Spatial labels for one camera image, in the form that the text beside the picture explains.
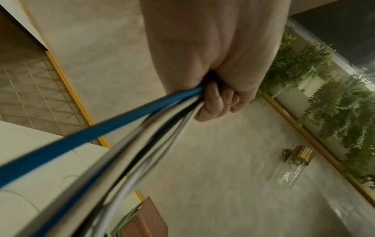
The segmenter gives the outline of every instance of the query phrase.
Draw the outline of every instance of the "gold border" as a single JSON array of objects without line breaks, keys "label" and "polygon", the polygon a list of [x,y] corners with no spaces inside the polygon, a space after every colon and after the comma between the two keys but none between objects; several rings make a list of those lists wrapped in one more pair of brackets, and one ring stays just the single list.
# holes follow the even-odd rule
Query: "gold border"
[{"label": "gold border", "polygon": [[[90,126],[94,125],[95,124],[94,121],[91,119],[90,115],[87,113],[87,110],[85,109],[81,100],[78,98],[77,94],[75,93],[75,91],[73,90],[71,85],[69,84],[68,80],[66,79],[66,77],[65,77],[64,73],[62,72],[60,66],[57,64],[56,60],[52,56],[51,52],[46,51],[46,54],[47,54],[48,58],[51,60],[52,65],[55,67],[57,73],[59,74],[61,80],[65,84],[69,93],[73,97],[73,99],[74,99],[75,103],[77,104],[78,108],[81,110],[82,115],[85,117],[85,119],[87,120],[87,122],[89,123]],[[98,140],[102,144],[102,146],[109,149],[109,145],[108,145],[107,141],[104,139],[104,137],[98,137]],[[144,201],[143,196],[141,195],[141,193],[138,190],[135,190],[135,193],[136,193],[136,195],[137,195],[137,197],[139,198],[140,201]]]},{"label": "gold border", "polygon": [[[327,148],[321,144],[315,137],[313,137],[310,132],[304,127],[298,127],[298,122],[292,118],[275,100],[273,100],[269,95],[263,96],[266,101],[274,107],[281,116],[283,116],[299,133],[302,134],[339,172],[343,170],[342,165],[339,161],[331,154]],[[347,180],[375,207],[375,199],[371,194],[365,190],[362,185],[353,177],[346,177]]]}]

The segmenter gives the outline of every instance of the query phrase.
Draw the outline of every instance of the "gold metal fixture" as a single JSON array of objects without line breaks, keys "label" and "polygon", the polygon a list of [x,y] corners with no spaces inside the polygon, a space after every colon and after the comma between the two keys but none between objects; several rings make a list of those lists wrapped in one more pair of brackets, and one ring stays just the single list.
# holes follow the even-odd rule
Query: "gold metal fixture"
[{"label": "gold metal fixture", "polygon": [[314,152],[306,146],[296,146],[294,150],[284,149],[281,152],[281,157],[284,161],[286,161],[291,155],[301,157],[307,162],[307,165],[309,165],[310,161],[314,157]]}]

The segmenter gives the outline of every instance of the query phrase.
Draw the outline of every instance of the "light fixture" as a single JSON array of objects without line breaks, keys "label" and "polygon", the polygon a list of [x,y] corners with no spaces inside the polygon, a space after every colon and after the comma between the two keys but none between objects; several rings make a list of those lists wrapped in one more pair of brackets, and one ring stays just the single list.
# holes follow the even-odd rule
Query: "light fixture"
[{"label": "light fixture", "polygon": [[276,169],[275,181],[281,186],[291,189],[314,157],[314,152],[306,146],[296,146],[294,150],[284,149],[281,156],[285,162]]}]

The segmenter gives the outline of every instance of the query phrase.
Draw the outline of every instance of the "human hand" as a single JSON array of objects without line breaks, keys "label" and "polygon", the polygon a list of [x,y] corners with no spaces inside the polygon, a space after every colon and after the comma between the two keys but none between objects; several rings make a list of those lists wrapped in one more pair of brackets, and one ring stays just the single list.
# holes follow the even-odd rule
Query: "human hand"
[{"label": "human hand", "polygon": [[158,76],[173,93],[213,70],[200,122],[237,112],[256,95],[281,41],[290,0],[140,0]]}]

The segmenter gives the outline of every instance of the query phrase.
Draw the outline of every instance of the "dark blue cable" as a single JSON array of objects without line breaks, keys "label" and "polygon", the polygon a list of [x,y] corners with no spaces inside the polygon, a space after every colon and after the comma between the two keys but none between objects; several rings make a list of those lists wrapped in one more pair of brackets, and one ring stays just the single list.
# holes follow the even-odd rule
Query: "dark blue cable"
[{"label": "dark blue cable", "polygon": [[104,134],[114,131],[128,123],[165,108],[175,102],[201,94],[203,91],[204,86],[198,86],[188,91],[181,91],[169,96],[165,96],[134,110],[105,120],[92,127],[85,128],[72,135],[36,149],[15,160],[12,160],[0,166],[0,188],[86,142],[90,142],[100,136],[103,136]]}]

